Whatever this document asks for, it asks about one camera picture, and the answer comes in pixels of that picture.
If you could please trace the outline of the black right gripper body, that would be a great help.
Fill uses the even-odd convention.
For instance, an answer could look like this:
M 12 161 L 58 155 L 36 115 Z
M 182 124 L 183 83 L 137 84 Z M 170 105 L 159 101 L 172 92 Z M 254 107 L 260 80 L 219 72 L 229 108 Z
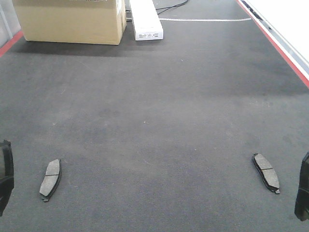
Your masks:
M 309 219 L 309 153 L 302 159 L 295 215 L 300 221 Z

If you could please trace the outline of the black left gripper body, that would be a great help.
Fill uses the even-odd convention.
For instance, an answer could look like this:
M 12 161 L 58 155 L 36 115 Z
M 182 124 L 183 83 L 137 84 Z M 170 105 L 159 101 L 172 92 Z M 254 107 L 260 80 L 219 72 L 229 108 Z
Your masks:
M 3 140 L 0 143 L 0 216 L 9 202 L 14 189 L 14 160 L 11 142 Z

